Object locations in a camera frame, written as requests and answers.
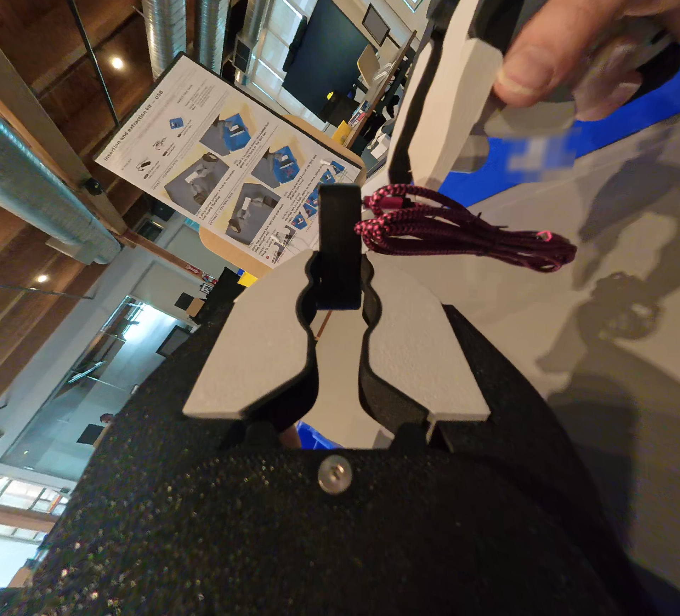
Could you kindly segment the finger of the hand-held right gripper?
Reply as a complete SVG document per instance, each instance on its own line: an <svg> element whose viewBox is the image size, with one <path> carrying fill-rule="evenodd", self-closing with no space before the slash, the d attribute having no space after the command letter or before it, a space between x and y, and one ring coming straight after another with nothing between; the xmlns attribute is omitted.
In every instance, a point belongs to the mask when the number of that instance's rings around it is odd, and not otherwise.
<svg viewBox="0 0 680 616"><path fill-rule="evenodd" d="M489 142L494 138L512 143L529 139L547 144L550 139L563 136L571 129L575 114L576 106L572 98L539 102L528 108L514 108L490 96L455 160L454 171L474 173L481 169L489 157Z"/></svg>
<svg viewBox="0 0 680 616"><path fill-rule="evenodd" d="M390 184L437 190L480 119L503 53L471 36L482 0L441 0L413 68L387 160Z"/></svg>

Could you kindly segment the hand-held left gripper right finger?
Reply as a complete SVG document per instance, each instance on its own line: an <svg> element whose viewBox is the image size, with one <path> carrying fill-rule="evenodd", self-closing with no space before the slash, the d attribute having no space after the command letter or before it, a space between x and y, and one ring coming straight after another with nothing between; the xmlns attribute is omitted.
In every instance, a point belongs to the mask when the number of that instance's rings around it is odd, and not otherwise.
<svg viewBox="0 0 680 616"><path fill-rule="evenodd" d="M385 256L363 255L362 408L387 433L484 422L490 408L439 298Z"/></svg>

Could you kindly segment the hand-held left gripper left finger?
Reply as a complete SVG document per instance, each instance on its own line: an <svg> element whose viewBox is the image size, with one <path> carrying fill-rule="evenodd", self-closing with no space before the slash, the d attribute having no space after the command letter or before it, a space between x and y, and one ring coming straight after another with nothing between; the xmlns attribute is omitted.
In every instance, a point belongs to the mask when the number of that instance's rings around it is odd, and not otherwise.
<svg viewBox="0 0 680 616"><path fill-rule="evenodd" d="M312 265L305 250L276 267L234 301L183 406L199 419L269 422L282 432L318 398Z"/></svg>

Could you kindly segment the blue plastic bin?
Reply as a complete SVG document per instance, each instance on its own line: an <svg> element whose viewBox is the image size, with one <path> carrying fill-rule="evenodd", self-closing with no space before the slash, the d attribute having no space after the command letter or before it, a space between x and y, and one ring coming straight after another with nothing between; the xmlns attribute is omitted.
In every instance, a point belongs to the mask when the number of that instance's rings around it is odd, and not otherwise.
<svg viewBox="0 0 680 616"><path fill-rule="evenodd" d="M302 450L332 450L335 448L332 442L328 441L315 428L312 428L302 420L297 422L296 432L299 436Z"/></svg>
<svg viewBox="0 0 680 616"><path fill-rule="evenodd" d="M614 144L679 113L679 76L635 99L604 120L578 121L571 135L571 148L577 158ZM505 171L509 157L521 153L524 142L492 139L485 165L473 173L451 171L439 192L464 206L471 206L512 188L515 182Z"/></svg>

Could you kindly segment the black power adapter block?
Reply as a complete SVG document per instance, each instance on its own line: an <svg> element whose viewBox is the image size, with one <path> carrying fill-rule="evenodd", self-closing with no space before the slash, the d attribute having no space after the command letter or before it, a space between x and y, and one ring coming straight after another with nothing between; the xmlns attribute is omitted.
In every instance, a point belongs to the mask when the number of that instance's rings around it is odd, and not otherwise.
<svg viewBox="0 0 680 616"><path fill-rule="evenodd" d="M358 309L362 300L362 242L355 227L362 215L360 187L354 184L320 186L318 210L318 309Z"/></svg>

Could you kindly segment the wooden top office desk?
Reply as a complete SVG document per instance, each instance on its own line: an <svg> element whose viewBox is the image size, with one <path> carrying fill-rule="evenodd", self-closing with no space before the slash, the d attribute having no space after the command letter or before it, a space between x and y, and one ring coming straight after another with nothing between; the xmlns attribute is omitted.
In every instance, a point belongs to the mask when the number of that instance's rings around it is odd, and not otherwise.
<svg viewBox="0 0 680 616"><path fill-rule="evenodd" d="M373 81L367 98L351 118L349 133L341 138L341 144L347 149L352 148L356 140L362 136L362 131L369 123L369 119L374 113L381 112L381 109L385 108L398 87L406 80L415 56L415 51L412 49L415 39L415 32L412 32L409 39L398 50L395 58L388 63L387 69L379 69L385 75Z"/></svg>

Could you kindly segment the black framed sign stand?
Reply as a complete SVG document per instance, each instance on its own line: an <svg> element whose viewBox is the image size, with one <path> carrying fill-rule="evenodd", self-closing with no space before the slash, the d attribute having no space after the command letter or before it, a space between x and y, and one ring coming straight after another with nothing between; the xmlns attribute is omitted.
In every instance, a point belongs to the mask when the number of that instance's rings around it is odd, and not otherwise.
<svg viewBox="0 0 680 616"><path fill-rule="evenodd" d="M390 27L371 3L362 17L362 26L369 33L377 47L382 47L390 38Z"/></svg>

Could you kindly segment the black television screen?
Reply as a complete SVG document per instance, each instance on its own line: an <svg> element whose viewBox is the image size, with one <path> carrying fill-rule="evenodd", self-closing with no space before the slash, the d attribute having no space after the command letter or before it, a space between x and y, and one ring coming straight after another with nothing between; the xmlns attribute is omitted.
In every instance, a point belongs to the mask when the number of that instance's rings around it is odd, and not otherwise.
<svg viewBox="0 0 680 616"><path fill-rule="evenodd" d="M321 120L328 95L352 97L360 77L358 60L368 39L332 0L317 0L303 17L284 61L282 88Z"/></svg>

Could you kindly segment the printed instruction poster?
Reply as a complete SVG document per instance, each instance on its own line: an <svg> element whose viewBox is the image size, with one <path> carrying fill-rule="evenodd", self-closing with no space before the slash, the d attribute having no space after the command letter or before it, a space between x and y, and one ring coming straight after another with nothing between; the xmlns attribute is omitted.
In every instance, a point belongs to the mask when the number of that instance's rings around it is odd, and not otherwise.
<svg viewBox="0 0 680 616"><path fill-rule="evenodd" d="M361 172L184 52L95 162L275 267L318 249L319 187Z"/></svg>

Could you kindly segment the black ceiling rod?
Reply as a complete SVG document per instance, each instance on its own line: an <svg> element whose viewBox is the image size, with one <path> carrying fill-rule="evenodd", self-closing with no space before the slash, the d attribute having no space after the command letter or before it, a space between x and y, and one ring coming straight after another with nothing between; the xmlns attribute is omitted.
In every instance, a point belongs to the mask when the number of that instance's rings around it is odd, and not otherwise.
<svg viewBox="0 0 680 616"><path fill-rule="evenodd" d="M75 2L75 0L65 0L68 6L68 9L73 17L73 20L75 22L75 25L78 29L78 32L80 34L80 38L82 41L82 44L84 45L84 49L86 51L86 55L88 56L93 69L95 70L95 76L97 78L97 82L99 86L101 87L101 90L103 92L103 96L105 98L106 104L108 111L113 119L114 125L117 127L120 125L120 120L118 118L117 112L115 110L114 102L112 100L112 97L109 93L109 89L107 88L106 81L103 76L103 72L101 70L100 64L98 62L95 50L93 49L93 46L90 42L89 35L86 31L86 27L84 26L84 23L82 21L78 6Z"/></svg>

